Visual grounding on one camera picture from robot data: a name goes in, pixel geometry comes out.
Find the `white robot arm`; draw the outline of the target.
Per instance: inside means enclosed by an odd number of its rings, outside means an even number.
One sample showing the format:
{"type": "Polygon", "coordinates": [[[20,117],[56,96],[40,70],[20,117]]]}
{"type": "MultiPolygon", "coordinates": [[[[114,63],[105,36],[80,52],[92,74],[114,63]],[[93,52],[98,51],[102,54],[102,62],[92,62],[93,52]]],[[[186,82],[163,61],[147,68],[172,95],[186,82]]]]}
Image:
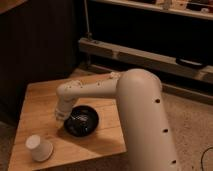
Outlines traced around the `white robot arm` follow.
{"type": "Polygon", "coordinates": [[[70,81],[56,89],[55,116],[66,120],[79,98],[116,100],[132,171],[182,171],[162,99],[162,84],[153,73],[130,69],[108,79],[83,84],[70,81]]]}

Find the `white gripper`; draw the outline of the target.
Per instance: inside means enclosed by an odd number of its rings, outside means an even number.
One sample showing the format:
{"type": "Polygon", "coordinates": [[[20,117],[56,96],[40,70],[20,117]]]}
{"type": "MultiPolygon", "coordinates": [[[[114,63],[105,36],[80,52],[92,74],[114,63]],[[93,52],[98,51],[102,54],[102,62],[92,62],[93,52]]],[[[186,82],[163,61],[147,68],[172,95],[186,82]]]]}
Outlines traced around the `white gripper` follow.
{"type": "Polygon", "coordinates": [[[60,128],[64,121],[70,116],[73,109],[72,101],[59,99],[55,108],[55,119],[57,127],[60,128]]]}

